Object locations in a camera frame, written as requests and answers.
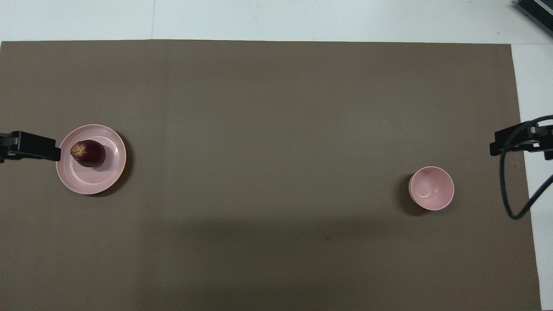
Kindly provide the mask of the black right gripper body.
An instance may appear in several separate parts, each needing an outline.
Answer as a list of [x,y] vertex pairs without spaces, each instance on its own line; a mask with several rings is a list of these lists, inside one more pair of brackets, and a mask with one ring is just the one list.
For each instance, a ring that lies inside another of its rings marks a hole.
[[553,159],[553,126],[533,124],[531,134],[534,142],[532,143],[531,153],[543,152],[546,161]]

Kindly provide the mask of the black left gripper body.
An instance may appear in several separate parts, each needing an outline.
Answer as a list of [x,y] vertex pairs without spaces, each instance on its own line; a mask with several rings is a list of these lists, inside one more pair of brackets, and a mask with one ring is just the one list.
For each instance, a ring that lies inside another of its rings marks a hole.
[[6,160],[21,160],[20,154],[13,153],[19,146],[19,137],[19,132],[0,134],[0,163],[4,163]]

